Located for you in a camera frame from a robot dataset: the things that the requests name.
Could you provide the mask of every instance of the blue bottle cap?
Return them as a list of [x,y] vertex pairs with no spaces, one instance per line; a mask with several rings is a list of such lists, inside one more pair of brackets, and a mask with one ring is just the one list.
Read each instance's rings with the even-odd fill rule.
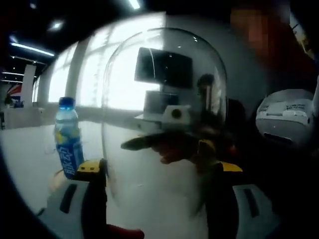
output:
[[74,99],[72,97],[61,97],[59,100],[60,107],[74,108]]

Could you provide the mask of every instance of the bottle label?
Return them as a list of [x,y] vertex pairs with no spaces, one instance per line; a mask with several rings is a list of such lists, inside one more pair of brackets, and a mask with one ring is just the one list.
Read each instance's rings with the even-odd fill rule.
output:
[[56,149],[60,156],[64,174],[69,179],[75,174],[80,164],[84,162],[81,139],[79,135],[75,136],[76,134],[72,133],[70,137],[67,137],[59,131],[55,134]]

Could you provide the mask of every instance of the plastic bottle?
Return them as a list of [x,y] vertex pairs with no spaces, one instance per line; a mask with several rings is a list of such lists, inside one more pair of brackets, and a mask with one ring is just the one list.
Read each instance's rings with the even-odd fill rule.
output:
[[54,137],[64,175],[71,179],[84,162],[78,115],[74,110],[74,99],[61,97],[55,116]]

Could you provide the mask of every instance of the window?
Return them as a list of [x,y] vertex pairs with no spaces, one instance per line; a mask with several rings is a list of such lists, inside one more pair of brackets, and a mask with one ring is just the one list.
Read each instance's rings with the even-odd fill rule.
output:
[[54,64],[50,81],[49,103],[58,102],[60,97],[65,96],[66,83],[68,79],[70,64],[76,49],[77,43],[62,52]]
[[[155,13],[120,21],[99,29],[91,37],[85,53],[79,76],[77,104],[101,107],[105,70],[115,50],[129,37],[141,31],[164,27],[164,25],[164,13]],[[107,105],[109,107],[126,110],[143,109],[146,90],[159,89],[156,84],[134,81],[135,65],[132,65],[132,60],[136,56],[137,49],[127,49],[124,54],[121,54],[122,64],[114,66],[118,74],[113,75],[108,82],[110,88]],[[123,84],[126,85],[126,90],[120,87]],[[124,98],[131,99],[131,101],[124,102]]]
[[33,84],[32,102],[38,101],[39,82],[40,82],[40,77]]

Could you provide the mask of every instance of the transparent dome cover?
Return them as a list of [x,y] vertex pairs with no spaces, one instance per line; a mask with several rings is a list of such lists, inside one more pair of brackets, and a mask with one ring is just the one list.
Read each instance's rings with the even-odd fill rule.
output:
[[184,195],[190,198],[190,207],[196,207],[199,194],[183,191],[179,179],[169,182],[170,176],[183,174],[184,178],[188,172],[188,184],[196,191],[192,170],[174,168],[178,172],[167,176],[168,169],[160,166],[160,157],[152,149],[123,144],[170,130],[190,132],[199,123],[221,126],[226,108],[223,62],[201,37],[180,29],[157,28],[121,43],[105,69],[102,101],[108,189],[118,206],[132,207],[132,198],[139,201],[142,192],[160,194],[162,190],[161,195]]

